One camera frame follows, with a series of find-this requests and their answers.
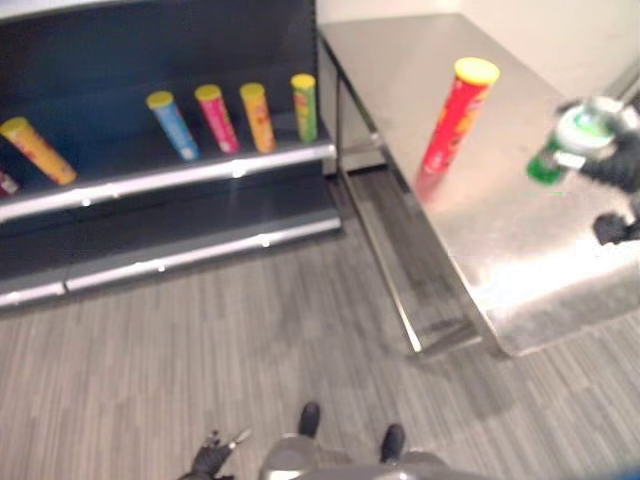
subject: metal table frame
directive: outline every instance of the metal table frame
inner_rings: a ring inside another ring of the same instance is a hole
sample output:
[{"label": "metal table frame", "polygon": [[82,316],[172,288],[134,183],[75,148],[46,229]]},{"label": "metal table frame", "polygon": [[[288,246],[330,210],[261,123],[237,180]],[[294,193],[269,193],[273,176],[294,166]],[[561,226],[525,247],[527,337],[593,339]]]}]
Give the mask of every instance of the metal table frame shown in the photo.
[{"label": "metal table frame", "polygon": [[[364,153],[368,151],[378,151],[382,157],[384,158],[387,167],[392,173],[393,178],[398,183],[398,186],[402,189],[403,192],[410,192],[409,187],[407,186],[402,175],[397,171],[395,167],[395,162],[391,155],[391,152],[387,148],[387,145],[384,141],[384,138],[377,126],[373,122],[371,115],[367,111],[364,103],[358,96],[353,84],[350,82],[347,77],[340,61],[338,60],[335,52],[329,45],[329,42],[324,37],[322,32],[318,32],[321,44],[324,48],[324,51],[327,53],[331,64],[335,68],[336,71],[336,91],[335,91],[335,128],[336,128],[336,174],[340,182],[344,185],[344,188],[351,200],[353,205],[353,209],[356,212],[356,216],[358,221],[362,227],[362,230],[365,233],[365,237],[367,239],[367,243],[371,248],[373,256],[375,258],[376,264],[380,273],[382,275],[382,279],[384,281],[385,287],[387,288],[389,295],[391,296],[391,300],[393,301],[393,305],[395,307],[396,313],[402,325],[404,334],[411,348],[411,353],[414,355],[420,354],[422,357],[432,358],[438,355],[441,355],[445,352],[451,351],[455,348],[464,347],[471,343],[476,343],[481,340],[478,331],[476,330],[473,323],[469,320],[465,321],[463,325],[456,327],[453,331],[447,333],[441,338],[433,341],[429,344],[423,344],[420,340],[416,330],[409,318],[406,309],[402,303],[402,299],[400,297],[400,293],[398,287],[396,285],[393,276],[391,275],[391,270],[384,258],[384,254],[382,252],[382,248],[380,247],[380,242],[378,241],[375,231],[371,226],[370,221],[367,219],[366,214],[364,213],[361,203],[358,199],[358,195],[355,191],[355,187],[351,179],[349,178],[349,173],[345,170],[342,158],[346,155],[356,154],[356,153]],[[343,145],[343,117],[344,117],[344,104],[342,101],[342,91],[346,90],[347,94],[351,97],[354,102],[356,109],[363,120],[368,132],[370,141],[358,145],[353,145],[349,147],[345,147]]]}]

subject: yellow pringles can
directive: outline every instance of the yellow pringles can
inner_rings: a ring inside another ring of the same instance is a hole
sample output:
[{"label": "yellow pringles can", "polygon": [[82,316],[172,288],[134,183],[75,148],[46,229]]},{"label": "yellow pringles can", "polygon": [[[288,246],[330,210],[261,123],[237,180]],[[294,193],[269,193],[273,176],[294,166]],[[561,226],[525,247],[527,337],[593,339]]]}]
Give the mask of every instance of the yellow pringles can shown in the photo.
[{"label": "yellow pringles can", "polygon": [[269,107],[264,87],[259,83],[245,83],[240,87],[240,96],[247,111],[253,142],[259,152],[275,150],[276,140],[269,117]]},{"label": "yellow pringles can", "polygon": [[78,176],[71,165],[33,129],[26,118],[16,117],[7,120],[0,126],[0,134],[58,185],[67,185]]},{"label": "yellow pringles can", "polygon": [[318,137],[316,119],[316,79],[313,75],[299,73],[291,77],[293,104],[296,109],[298,135],[300,140],[309,143]]}]

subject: yellow lid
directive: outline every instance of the yellow lid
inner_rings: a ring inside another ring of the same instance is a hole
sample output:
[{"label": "yellow lid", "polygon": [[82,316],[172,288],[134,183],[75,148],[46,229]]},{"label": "yellow lid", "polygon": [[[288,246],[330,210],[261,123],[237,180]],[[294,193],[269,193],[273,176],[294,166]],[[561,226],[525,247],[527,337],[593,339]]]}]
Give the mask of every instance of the yellow lid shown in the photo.
[{"label": "yellow lid", "polygon": [[29,121],[24,117],[14,117],[0,125],[0,133],[5,137],[15,135],[29,126]]},{"label": "yellow lid", "polygon": [[240,87],[240,96],[242,98],[257,97],[264,95],[264,87],[259,83],[245,83]]},{"label": "yellow lid", "polygon": [[217,85],[200,85],[196,88],[196,98],[200,101],[213,100],[222,96],[222,90]]},{"label": "yellow lid", "polygon": [[166,90],[153,92],[147,97],[147,106],[149,108],[162,108],[173,102],[173,95]]},{"label": "yellow lid", "polygon": [[461,58],[456,61],[454,69],[460,80],[471,85],[491,85],[500,77],[500,69],[482,58]]},{"label": "yellow lid", "polygon": [[316,86],[316,79],[308,73],[298,73],[291,77],[291,85],[293,88],[313,88]]}]

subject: pringles can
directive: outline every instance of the pringles can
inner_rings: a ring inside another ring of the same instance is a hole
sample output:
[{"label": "pringles can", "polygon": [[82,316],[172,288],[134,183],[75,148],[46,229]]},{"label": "pringles can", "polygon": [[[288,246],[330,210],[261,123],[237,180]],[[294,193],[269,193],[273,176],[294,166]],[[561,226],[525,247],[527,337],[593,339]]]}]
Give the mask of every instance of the pringles can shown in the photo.
[{"label": "pringles can", "polygon": [[171,92],[160,90],[152,93],[147,97],[147,106],[183,160],[195,160],[200,156],[198,145],[191,136]]},{"label": "pringles can", "polygon": [[256,149],[261,153],[275,150],[276,140],[273,136],[264,87],[259,83],[245,83],[240,87],[240,96],[247,112]]},{"label": "pringles can", "polygon": [[299,73],[291,77],[291,86],[300,140],[306,143],[313,142],[318,136],[316,79],[312,75]]},{"label": "pringles can", "polygon": [[236,153],[240,144],[233,131],[229,112],[222,98],[222,90],[217,85],[202,85],[196,89],[196,99],[204,113],[207,123],[224,153]]},{"label": "pringles can", "polygon": [[427,173],[443,173],[469,132],[500,69],[482,58],[465,57],[454,65],[455,79],[422,159]]},{"label": "pringles can", "polygon": [[24,153],[42,172],[58,185],[73,182],[78,174],[24,117],[7,120],[0,133]]},{"label": "pringles can", "polygon": [[585,104],[568,109],[549,134],[547,143],[527,164],[530,177],[546,185],[559,183],[567,170],[558,165],[558,153],[589,159],[606,155],[615,141],[608,119],[590,111]]}]

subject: blue pringles can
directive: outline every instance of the blue pringles can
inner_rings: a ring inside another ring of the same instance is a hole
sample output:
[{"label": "blue pringles can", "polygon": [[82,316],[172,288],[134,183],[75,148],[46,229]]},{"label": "blue pringles can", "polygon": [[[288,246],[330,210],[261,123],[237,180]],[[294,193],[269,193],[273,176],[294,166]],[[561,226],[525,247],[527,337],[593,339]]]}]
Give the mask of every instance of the blue pringles can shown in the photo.
[{"label": "blue pringles can", "polygon": [[173,147],[183,160],[195,160],[200,156],[198,145],[189,132],[171,92],[160,90],[147,97],[147,106],[160,122]]}]

